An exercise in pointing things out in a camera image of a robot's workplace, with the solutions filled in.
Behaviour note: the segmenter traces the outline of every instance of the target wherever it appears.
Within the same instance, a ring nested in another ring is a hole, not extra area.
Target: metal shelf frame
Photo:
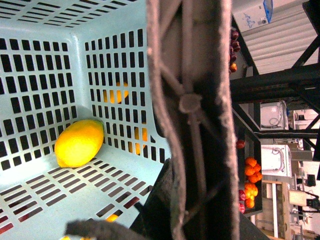
[[[248,47],[239,32],[238,41],[241,53],[249,66],[253,67],[253,76],[230,81],[234,122],[246,128],[246,134],[255,139],[254,149],[260,146],[259,139],[304,139],[308,147],[320,148],[320,140],[313,144],[310,139],[319,139],[320,129],[312,127],[320,120],[320,56],[318,63],[306,65],[305,62],[320,46],[320,4],[316,0],[304,2],[303,9],[318,34],[310,46],[290,69],[259,75]],[[232,19],[232,26],[239,30]],[[261,130],[260,103],[274,102],[295,98],[305,102],[318,116],[303,130]],[[240,106],[243,103],[254,103],[254,117],[249,116]]]

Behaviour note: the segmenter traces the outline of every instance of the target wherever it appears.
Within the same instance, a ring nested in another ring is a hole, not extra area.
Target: basket floor
[[[15,167],[0,179],[0,240],[58,240],[69,221],[112,214],[129,227],[138,215],[133,204],[144,204],[162,166],[103,145],[82,167],[59,168],[54,155]]]

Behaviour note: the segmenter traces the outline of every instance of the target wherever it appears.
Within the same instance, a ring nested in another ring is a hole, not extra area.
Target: white appliance
[[[269,24],[273,0],[233,0],[232,14],[241,32]]]
[[[288,130],[287,105],[285,101],[260,105],[261,130]]]
[[[262,175],[291,177],[291,153],[288,145],[261,145]]]

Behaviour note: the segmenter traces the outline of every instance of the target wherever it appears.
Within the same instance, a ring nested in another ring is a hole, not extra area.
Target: fruit pile
[[[243,149],[246,145],[244,140],[238,139],[236,142],[237,149]],[[244,183],[244,191],[239,190],[239,211],[243,214],[246,207],[252,209],[255,206],[255,197],[258,195],[256,182],[262,179],[261,166],[253,157],[249,156],[245,159],[244,174],[247,181]]]
[[[245,206],[250,209],[255,206],[255,197],[258,195],[258,188],[255,183],[262,179],[260,170],[260,164],[257,163],[257,160],[253,157],[250,156],[245,159],[244,174],[246,175],[248,182],[244,183],[244,203]]]
[[[229,74],[237,71],[237,64],[235,61],[237,60],[236,53],[240,52],[240,44],[237,41],[239,37],[239,33],[232,28],[230,34],[230,46],[229,46]]]

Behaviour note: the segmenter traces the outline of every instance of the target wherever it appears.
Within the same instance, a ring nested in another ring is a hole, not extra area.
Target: light blue plastic basket
[[[155,127],[146,26],[144,0],[0,1],[0,240],[134,221],[171,156]],[[105,144],[85,166],[59,168],[55,141],[82,119],[104,122]]]

